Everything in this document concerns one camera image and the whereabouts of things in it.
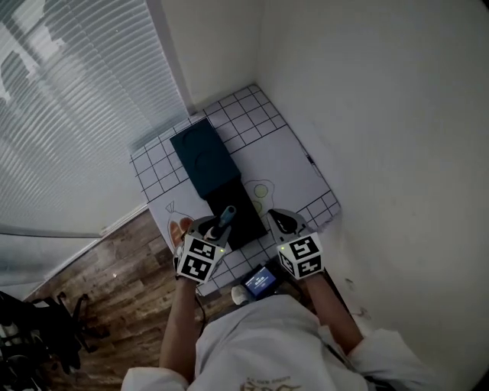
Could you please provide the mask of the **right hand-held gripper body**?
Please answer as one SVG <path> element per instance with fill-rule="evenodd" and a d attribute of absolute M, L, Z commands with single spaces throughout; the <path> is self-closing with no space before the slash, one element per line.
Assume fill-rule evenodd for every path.
<path fill-rule="evenodd" d="M 322 245 L 316 232 L 277 246 L 281 266 L 296 280 L 321 273 Z"/>

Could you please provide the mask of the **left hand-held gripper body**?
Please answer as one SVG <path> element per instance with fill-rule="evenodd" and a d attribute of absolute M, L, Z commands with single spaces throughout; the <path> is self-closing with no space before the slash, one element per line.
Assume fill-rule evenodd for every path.
<path fill-rule="evenodd" d="M 176 277 L 207 283 L 225 256 L 225 248 L 186 234 L 176 249 Z"/>

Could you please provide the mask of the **small blue cylindrical object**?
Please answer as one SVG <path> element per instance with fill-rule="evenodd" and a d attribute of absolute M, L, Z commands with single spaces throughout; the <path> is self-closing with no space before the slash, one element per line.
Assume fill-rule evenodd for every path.
<path fill-rule="evenodd" d="M 218 218 L 217 223 L 212 227 L 210 231 L 211 237 L 213 240 L 220 239 L 225 232 L 231 227 L 232 220 L 236 215 L 236 207 L 233 205 L 229 205 L 223 213 Z"/>

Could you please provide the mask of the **dark teal rectangular box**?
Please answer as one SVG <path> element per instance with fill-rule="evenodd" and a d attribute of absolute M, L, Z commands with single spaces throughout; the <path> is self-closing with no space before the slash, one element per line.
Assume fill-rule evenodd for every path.
<path fill-rule="evenodd" d="M 237 250 L 263 237 L 267 230 L 241 181 L 241 171 L 219 134 L 204 118 L 170 139 L 197 194 L 219 217 L 229 206 L 236 213 L 228 244 Z"/>

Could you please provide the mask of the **person's right forearm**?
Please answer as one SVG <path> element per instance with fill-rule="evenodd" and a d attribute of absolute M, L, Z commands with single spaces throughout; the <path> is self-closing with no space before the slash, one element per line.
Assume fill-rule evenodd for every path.
<path fill-rule="evenodd" d="M 322 274 L 305 278 L 306 288 L 321 325 L 327 325 L 333 338 L 348 355 L 362 341 L 363 335 Z"/>

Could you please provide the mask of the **person's left forearm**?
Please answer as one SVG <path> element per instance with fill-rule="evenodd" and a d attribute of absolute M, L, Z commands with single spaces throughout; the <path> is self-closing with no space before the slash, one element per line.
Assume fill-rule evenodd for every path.
<path fill-rule="evenodd" d="M 177 372 L 189 383 L 194 379 L 196 342 L 196 281 L 179 278 L 160 347 L 160 367 Z"/>

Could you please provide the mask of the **small black screen device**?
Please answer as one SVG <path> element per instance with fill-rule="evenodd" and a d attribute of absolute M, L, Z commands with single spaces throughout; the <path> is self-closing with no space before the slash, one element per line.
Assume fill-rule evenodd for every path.
<path fill-rule="evenodd" d="M 272 296 L 280 284 L 280 277 L 268 266 L 255 267 L 241 280 L 241 285 L 254 301 Z"/>

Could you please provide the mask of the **white grid-print tablecloth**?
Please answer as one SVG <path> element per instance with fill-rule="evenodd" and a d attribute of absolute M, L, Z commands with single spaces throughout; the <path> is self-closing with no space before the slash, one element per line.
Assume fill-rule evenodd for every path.
<path fill-rule="evenodd" d="M 247 86 L 156 136 L 131 156 L 141 192 L 170 248 L 179 223 L 211 215 L 189 181 L 170 139 L 202 119 L 216 129 L 240 169 L 260 217 L 271 208 L 300 213 L 312 229 L 340 210 L 337 198 L 308 153 L 256 85 Z"/>

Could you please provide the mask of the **person's white shirt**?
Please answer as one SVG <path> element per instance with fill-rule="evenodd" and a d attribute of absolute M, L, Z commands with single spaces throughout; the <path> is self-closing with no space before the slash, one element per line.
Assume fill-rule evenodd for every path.
<path fill-rule="evenodd" d="M 195 379 L 130 369 L 121 391 L 440 391 L 395 331 L 344 354 L 331 331 L 290 296 L 271 296 L 211 323 L 196 343 Z"/>

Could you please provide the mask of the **white window blinds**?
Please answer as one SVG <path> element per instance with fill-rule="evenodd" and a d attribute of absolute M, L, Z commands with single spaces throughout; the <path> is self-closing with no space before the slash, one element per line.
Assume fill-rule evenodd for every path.
<path fill-rule="evenodd" d="M 186 117 L 149 0 L 0 0 L 0 228 L 98 234 L 129 163 Z"/>

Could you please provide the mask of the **black office chair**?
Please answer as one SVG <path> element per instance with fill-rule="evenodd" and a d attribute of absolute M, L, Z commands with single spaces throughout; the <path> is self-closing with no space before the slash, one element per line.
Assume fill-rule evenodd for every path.
<path fill-rule="evenodd" d="M 26 338 L 33 346 L 37 356 L 55 356 L 59 359 L 65 373 L 81 367 L 79 352 L 89 353 L 97 350 L 86 342 L 87 337 L 103 339 L 110 335 L 107 328 L 87 325 L 82 310 L 86 308 L 89 297 L 81 295 L 70 312 L 61 292 L 55 299 L 35 299 L 22 302 L 0 291 L 0 325 L 14 325 L 18 329 L 17 338 Z"/>

